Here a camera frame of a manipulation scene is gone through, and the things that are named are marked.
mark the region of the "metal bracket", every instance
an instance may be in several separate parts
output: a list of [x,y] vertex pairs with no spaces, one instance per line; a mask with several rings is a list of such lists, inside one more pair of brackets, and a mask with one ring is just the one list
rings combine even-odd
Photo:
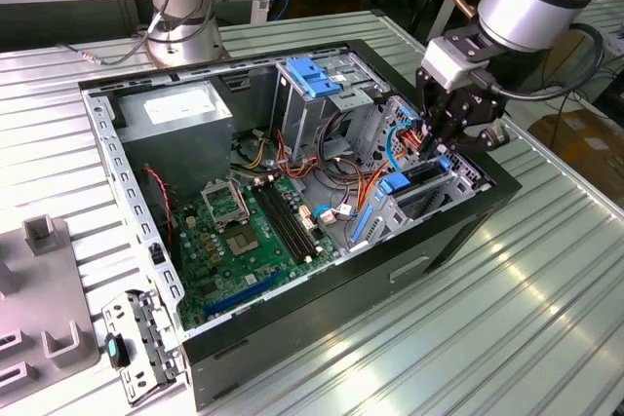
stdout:
[[130,364],[120,380],[131,406],[163,391],[184,371],[176,333],[156,290],[128,291],[102,309],[109,333],[121,337]]

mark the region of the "metal table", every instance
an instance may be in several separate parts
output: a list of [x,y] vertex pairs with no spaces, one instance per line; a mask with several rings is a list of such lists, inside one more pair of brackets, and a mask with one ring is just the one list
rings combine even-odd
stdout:
[[[222,30],[232,56],[362,38],[412,80],[422,48],[371,13]],[[105,57],[132,41],[84,45]],[[141,287],[76,82],[102,69],[61,49],[0,55],[0,227],[69,226],[100,346],[103,304]],[[609,414],[624,398],[624,214],[508,123],[493,153],[524,188],[451,262],[219,400],[206,414]],[[3,415],[130,413],[106,356]],[[179,383],[133,414],[189,414]]]

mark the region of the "green motherboard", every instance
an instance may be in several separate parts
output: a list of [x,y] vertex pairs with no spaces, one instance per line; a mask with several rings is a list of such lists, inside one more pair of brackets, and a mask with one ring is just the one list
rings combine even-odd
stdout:
[[[272,189],[284,199],[290,216],[302,228],[297,209],[305,203],[292,183],[280,178]],[[178,306],[184,329],[201,325],[339,256],[332,239],[318,227],[313,233],[306,232],[316,250],[313,258],[297,258],[269,221],[271,216],[260,207],[262,204],[256,199],[259,194],[249,186],[240,192],[250,213],[248,224],[230,223],[219,232],[202,198],[172,213],[180,245],[176,269],[185,291]],[[236,207],[229,191],[211,194],[209,203],[218,208],[219,214]],[[263,206],[269,210],[275,207]],[[276,211],[272,212],[275,220]]]

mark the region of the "blue plastic clip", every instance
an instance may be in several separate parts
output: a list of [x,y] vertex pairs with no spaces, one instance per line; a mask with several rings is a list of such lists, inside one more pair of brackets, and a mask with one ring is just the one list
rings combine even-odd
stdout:
[[394,174],[386,175],[381,180],[381,188],[388,195],[396,192],[397,190],[401,190],[404,187],[410,185],[410,181],[402,175],[400,172],[395,172]]
[[287,60],[286,66],[297,82],[312,97],[334,95],[342,91],[342,87],[328,78],[310,58],[294,58]]
[[452,170],[452,161],[448,157],[441,156],[438,163],[440,163],[443,170]]

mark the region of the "ventilation slot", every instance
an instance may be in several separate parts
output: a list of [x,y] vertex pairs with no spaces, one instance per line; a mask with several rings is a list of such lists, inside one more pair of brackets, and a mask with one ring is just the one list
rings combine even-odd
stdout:
[[380,222],[381,222],[381,221],[379,221],[379,218],[377,218],[377,219],[373,222],[372,226],[370,227],[369,231],[367,232],[367,236],[366,236],[366,240],[367,240],[367,241],[370,241],[370,240],[371,240],[371,237],[372,237],[372,235],[374,234],[374,232],[376,231],[377,226],[379,226],[379,223],[380,223]]

